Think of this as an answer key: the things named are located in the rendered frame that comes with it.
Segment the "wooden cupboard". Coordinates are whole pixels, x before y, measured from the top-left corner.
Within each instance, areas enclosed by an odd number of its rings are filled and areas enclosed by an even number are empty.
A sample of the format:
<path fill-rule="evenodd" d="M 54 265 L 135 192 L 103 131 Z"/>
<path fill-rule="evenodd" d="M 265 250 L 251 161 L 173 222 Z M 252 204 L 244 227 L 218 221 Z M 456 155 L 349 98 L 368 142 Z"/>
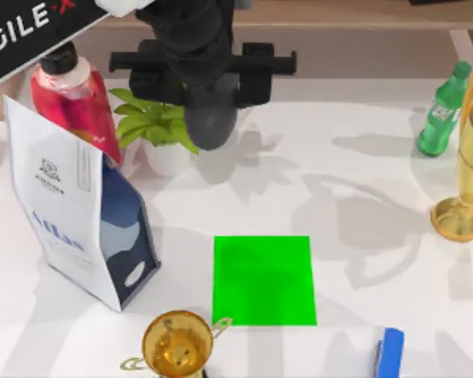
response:
<path fill-rule="evenodd" d="M 408 0 L 254 0 L 237 10 L 233 30 L 473 30 L 473 0 L 413 6 Z"/>

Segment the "flat green square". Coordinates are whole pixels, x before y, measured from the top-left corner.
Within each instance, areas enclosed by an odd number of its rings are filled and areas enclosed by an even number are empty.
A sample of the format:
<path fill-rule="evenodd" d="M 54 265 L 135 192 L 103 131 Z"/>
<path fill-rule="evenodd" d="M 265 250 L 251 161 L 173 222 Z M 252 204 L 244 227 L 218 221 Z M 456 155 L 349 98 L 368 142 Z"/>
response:
<path fill-rule="evenodd" d="M 214 237 L 211 321 L 235 326 L 315 326 L 310 238 Z"/>

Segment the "white and blue carton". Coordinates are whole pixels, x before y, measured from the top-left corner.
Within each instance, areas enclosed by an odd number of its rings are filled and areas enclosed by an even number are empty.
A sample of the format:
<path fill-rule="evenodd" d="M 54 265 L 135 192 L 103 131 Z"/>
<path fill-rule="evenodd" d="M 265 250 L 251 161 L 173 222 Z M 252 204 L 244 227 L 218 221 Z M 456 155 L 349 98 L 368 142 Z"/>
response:
<path fill-rule="evenodd" d="M 13 186 L 49 266 L 121 312 L 160 268 L 139 192 L 103 152 L 4 98 Z"/>

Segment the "tall gold trophy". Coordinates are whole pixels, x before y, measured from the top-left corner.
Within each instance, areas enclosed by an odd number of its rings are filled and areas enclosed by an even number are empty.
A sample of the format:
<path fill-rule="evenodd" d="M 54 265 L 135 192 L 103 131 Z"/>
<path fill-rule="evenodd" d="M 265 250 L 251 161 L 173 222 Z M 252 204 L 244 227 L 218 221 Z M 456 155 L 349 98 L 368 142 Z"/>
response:
<path fill-rule="evenodd" d="M 457 195 L 438 202 L 430 219 L 439 235 L 467 243 L 473 240 L 473 72 L 460 112 L 456 183 Z"/>

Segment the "green bottle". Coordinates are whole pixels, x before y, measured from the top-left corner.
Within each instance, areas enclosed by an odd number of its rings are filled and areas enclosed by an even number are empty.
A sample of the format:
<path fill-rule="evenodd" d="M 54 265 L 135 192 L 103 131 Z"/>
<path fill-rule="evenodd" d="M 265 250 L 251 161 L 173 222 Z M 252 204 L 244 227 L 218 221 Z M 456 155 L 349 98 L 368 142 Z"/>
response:
<path fill-rule="evenodd" d="M 423 130 L 417 139 L 418 150 L 428 156 L 442 155 L 460 118 L 471 66 L 458 61 L 451 76 L 436 90 Z"/>

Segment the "red bottle with black cap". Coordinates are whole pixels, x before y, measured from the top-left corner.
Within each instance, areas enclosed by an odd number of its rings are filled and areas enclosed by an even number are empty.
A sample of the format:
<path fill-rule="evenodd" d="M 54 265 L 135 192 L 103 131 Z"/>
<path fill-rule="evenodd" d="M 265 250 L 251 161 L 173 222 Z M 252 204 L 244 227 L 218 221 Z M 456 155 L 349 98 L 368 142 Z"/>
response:
<path fill-rule="evenodd" d="M 30 80 L 37 113 L 100 149 L 112 165 L 121 150 L 100 72 L 69 41 L 42 57 Z"/>

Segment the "green plant in white pot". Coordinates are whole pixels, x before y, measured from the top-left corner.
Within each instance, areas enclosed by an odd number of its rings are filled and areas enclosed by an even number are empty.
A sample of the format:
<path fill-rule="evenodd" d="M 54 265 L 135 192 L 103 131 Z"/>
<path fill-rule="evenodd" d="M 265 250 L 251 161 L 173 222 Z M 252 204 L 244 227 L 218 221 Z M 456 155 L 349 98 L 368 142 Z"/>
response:
<path fill-rule="evenodd" d="M 109 92 L 122 101 L 114 109 L 121 116 L 116 130 L 119 147 L 141 141 L 147 163 L 162 177 L 174 177 L 188 167 L 199 148 L 188 135 L 183 107 L 139 99 L 126 88 Z"/>

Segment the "blue stapler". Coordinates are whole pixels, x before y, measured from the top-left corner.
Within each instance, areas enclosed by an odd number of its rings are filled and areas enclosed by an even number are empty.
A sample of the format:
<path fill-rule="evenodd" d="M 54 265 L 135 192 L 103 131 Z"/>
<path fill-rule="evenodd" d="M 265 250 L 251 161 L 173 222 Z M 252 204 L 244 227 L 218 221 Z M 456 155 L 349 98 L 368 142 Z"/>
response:
<path fill-rule="evenodd" d="M 385 328 L 378 341 L 373 378 L 400 378 L 404 349 L 404 333 L 396 328 Z"/>

